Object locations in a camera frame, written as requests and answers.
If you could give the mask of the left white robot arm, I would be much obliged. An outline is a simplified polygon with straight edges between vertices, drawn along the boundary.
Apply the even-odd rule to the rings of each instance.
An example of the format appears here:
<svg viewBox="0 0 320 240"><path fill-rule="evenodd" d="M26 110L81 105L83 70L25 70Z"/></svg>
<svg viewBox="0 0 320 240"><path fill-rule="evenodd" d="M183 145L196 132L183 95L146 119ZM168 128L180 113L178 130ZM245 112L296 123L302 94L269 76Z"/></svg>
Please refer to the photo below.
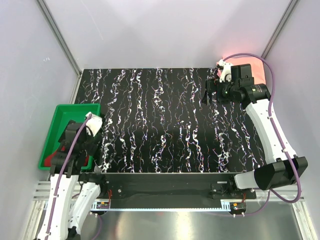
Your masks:
<svg viewBox="0 0 320 240"><path fill-rule="evenodd" d="M70 120L50 155L50 193L38 240L79 240L85 218L96 198L108 193L102 174L83 173L86 159L102 140L103 120L88 114L83 123Z"/></svg>

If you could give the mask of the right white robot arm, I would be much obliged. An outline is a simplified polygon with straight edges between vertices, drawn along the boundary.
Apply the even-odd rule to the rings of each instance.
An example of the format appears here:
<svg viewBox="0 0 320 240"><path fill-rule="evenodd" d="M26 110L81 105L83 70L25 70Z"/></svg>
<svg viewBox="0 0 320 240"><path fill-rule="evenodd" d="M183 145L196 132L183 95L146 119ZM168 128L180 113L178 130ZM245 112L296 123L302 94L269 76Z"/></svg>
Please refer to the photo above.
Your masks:
<svg viewBox="0 0 320 240"><path fill-rule="evenodd" d="M272 190L297 184L308 167L287 140L276 117L271 94L264 83L255 83L250 64L233 65L220 60L220 75L206 80L203 104L240 103L250 117L262 143L266 164L255 170L239 173L227 185L228 195L239 198L247 189Z"/></svg>

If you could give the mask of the red t shirt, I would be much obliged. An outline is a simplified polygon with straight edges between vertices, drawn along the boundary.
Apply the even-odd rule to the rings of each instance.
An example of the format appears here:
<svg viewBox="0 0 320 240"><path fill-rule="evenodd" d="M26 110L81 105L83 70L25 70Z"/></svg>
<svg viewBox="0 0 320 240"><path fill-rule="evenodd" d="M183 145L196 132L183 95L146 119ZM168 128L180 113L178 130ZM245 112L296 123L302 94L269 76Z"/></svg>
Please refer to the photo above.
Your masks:
<svg viewBox="0 0 320 240"><path fill-rule="evenodd" d="M51 160L53 159L53 157L57 154L57 149L52 153L50 154L49 156L47 156L44 160L44 166L45 167L50 167L51 166ZM87 155L86 158L85 158L85 162L84 162L84 167L86 167L88 165L88 162L89 162L89 158L90 156Z"/></svg>

